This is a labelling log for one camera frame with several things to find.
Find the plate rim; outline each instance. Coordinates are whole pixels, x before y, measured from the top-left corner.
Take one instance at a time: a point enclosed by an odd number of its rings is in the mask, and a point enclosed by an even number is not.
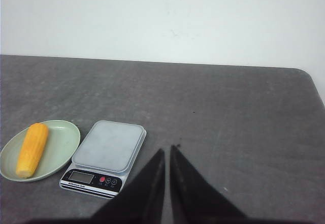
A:
[[[42,121],[41,123],[45,123],[45,122],[53,122],[53,121],[67,122],[68,124],[71,124],[71,125],[76,129],[76,132],[78,132],[79,142],[78,142],[78,144],[76,145],[76,148],[75,148],[75,150],[73,151],[72,155],[71,155],[71,156],[70,156],[70,157],[69,157],[65,162],[63,162],[59,167],[57,167],[55,170],[53,170],[53,171],[51,171],[51,172],[49,172],[49,173],[46,173],[46,174],[44,174],[44,175],[42,175],[42,176],[34,177],[34,178],[31,177],[31,178],[26,178],[26,179],[24,179],[24,178],[21,178],[21,179],[14,179],[14,178],[8,177],[7,175],[3,174],[2,171],[1,171],[1,167],[0,167],[0,174],[1,174],[4,178],[6,178],[6,179],[8,179],[8,180],[10,180],[10,181],[15,181],[15,182],[34,182],[34,181],[38,181],[38,180],[41,180],[41,179],[44,179],[44,178],[46,178],[46,177],[49,177],[49,176],[53,175],[54,173],[58,172],[59,170],[61,170],[61,169],[66,165],[66,163],[71,159],[71,157],[73,156],[73,154],[76,152],[76,150],[77,150],[78,147],[79,147],[79,144],[80,144],[80,137],[81,137],[80,130],[79,130],[78,127],[77,127],[76,125],[74,125],[72,122],[70,122],[70,121],[66,121],[66,120],[55,119],[55,120]],[[28,128],[29,128],[29,127],[27,127],[27,128],[25,128],[25,129],[21,130],[20,132],[18,132],[15,136],[13,136],[13,137],[12,137],[12,138],[7,142],[7,144],[5,144],[5,146],[2,148],[2,150],[1,150],[1,152],[0,152],[0,158],[1,158],[1,156],[2,156],[2,153],[3,153],[4,149],[9,145],[10,141],[13,140],[13,139],[14,139],[18,134],[20,134],[21,132],[27,130]]]

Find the plate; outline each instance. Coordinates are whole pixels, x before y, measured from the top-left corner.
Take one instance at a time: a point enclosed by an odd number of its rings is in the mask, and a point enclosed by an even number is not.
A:
[[[16,165],[21,145],[28,128],[14,136],[0,154],[1,175],[17,182],[32,182],[46,178],[60,170],[74,154],[80,143],[79,129],[68,121],[42,122],[49,129],[43,155],[34,174],[29,178],[16,175]]]

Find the scale platform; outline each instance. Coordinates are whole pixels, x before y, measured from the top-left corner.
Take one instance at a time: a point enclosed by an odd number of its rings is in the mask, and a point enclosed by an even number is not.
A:
[[[140,125],[96,122],[72,156],[59,186],[113,198],[123,189],[146,134]]]

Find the table surface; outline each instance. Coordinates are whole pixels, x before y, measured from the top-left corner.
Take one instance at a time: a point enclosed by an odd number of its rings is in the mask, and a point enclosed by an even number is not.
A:
[[[1,56],[1,147],[37,121],[142,125],[128,183],[172,144],[251,217],[325,223],[325,110],[311,77],[283,68]],[[89,217],[107,200],[1,178],[1,221]],[[172,222],[169,178],[162,222]]]

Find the yellow corn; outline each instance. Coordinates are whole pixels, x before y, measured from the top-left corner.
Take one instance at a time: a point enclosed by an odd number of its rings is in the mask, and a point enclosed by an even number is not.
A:
[[[29,127],[18,157],[17,176],[27,178],[34,174],[43,154],[48,133],[47,126],[41,123],[34,123]]]

